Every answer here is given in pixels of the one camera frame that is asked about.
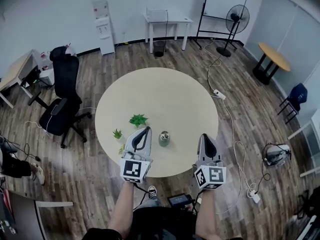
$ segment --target sneaker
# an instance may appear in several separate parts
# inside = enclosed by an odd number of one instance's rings
[[[157,197],[157,189],[155,186],[152,185],[148,188],[148,196],[149,196],[149,199],[153,197]]]
[[[30,180],[34,181],[36,179],[36,175],[31,172],[31,175],[30,175]]]
[[[42,168],[35,163],[33,163],[32,165],[36,168],[35,176],[39,179],[40,184],[44,185],[46,181],[44,170],[42,170]]]

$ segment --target person's arm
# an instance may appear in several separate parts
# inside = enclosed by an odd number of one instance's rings
[[[123,183],[108,225],[108,229],[119,232],[123,239],[126,239],[129,235],[132,224],[134,214],[134,189],[135,185],[133,183],[126,181]]]
[[[206,240],[221,240],[216,235],[215,193],[206,190],[202,194],[202,201],[195,224],[195,234]]]

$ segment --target trash bin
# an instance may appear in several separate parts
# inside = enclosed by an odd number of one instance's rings
[[[156,41],[153,43],[154,56],[162,57],[165,53],[166,43],[164,41]]]

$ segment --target small succulent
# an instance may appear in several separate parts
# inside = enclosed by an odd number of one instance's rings
[[[137,128],[139,125],[146,125],[146,121],[148,118],[144,117],[144,114],[134,114],[133,117],[130,118],[129,123],[135,125]]]
[[[124,152],[125,150],[125,144],[123,144],[120,149],[119,149],[119,155],[122,155],[122,153]]]
[[[117,140],[119,140],[122,137],[121,130],[115,129],[112,133],[113,133],[113,137],[115,137]]]

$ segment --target black cable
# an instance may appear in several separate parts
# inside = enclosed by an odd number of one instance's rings
[[[198,215],[198,211],[197,211],[197,209],[196,209],[196,204],[197,204],[197,201],[198,201],[198,198],[199,198],[199,196],[200,196],[200,194],[202,193],[202,192],[204,192],[205,191],[205,189],[202,189],[197,195],[196,195],[196,198],[195,198],[195,201],[194,201],[194,204],[192,204],[192,212],[193,211],[195,211],[195,213]]]
[[[164,51],[167,51],[167,29],[168,29],[168,21],[169,21],[169,14],[168,14],[168,10],[166,11],[166,24],[165,24],[165,40],[164,40]]]
[[[11,147],[11,145],[13,145],[15,148],[17,148],[18,150],[22,151],[22,152],[26,155],[26,158],[24,159],[24,161],[26,161],[28,157],[36,160],[37,162],[40,162],[40,161],[41,161],[41,159],[40,159],[38,156],[29,153],[29,152],[30,152],[30,146],[29,146],[28,143],[26,143],[26,144],[24,145],[23,150],[22,150],[21,148],[19,148],[18,146],[16,146],[14,143],[12,143],[11,141],[9,141],[7,138],[5,138],[5,137],[1,134],[1,131],[0,131],[0,136],[1,136],[2,138],[4,138],[5,142],[8,144],[9,147]],[[12,154],[15,156],[16,159],[20,160],[20,159],[16,156],[15,153],[12,153]]]
[[[136,208],[133,209],[133,210],[135,210],[135,209],[137,209],[137,208],[143,203],[143,201],[144,201],[144,199],[145,199],[146,194],[148,193],[148,191],[146,191],[146,190],[144,190],[143,188],[139,187],[139,186],[137,185],[137,183],[134,183],[133,185],[134,185],[138,190],[141,190],[141,191],[144,192],[144,195],[143,195],[143,198],[141,199],[140,204],[139,204]]]
[[[262,160],[262,163],[261,163],[261,172],[262,172],[262,177],[261,177],[261,179],[259,181],[258,189],[256,190],[256,192],[254,194],[258,193],[259,187],[260,187],[260,183],[262,182],[262,180],[265,180],[266,182],[271,180],[270,173],[267,172],[266,174],[264,174],[264,161],[263,160]]]
[[[264,148],[263,148],[263,150],[262,150],[262,163],[261,163],[261,173],[262,173],[262,177],[261,177],[261,179],[260,179],[260,181],[259,181],[258,188],[257,188],[257,191],[255,192],[255,194],[258,193],[259,187],[260,187],[260,184],[261,184],[262,180],[265,180],[266,182],[268,182],[268,181],[271,180],[271,175],[270,175],[270,173],[267,172],[266,174],[264,174],[264,152],[265,152],[266,147],[267,147],[267,146],[270,146],[270,145],[277,146],[279,149],[283,150],[283,151],[286,152],[286,153],[288,152],[287,150],[284,150],[282,147],[280,147],[280,145],[273,144],[273,143],[271,143],[271,142],[269,142],[269,143],[266,142],[266,143],[265,143],[265,146],[264,146]]]

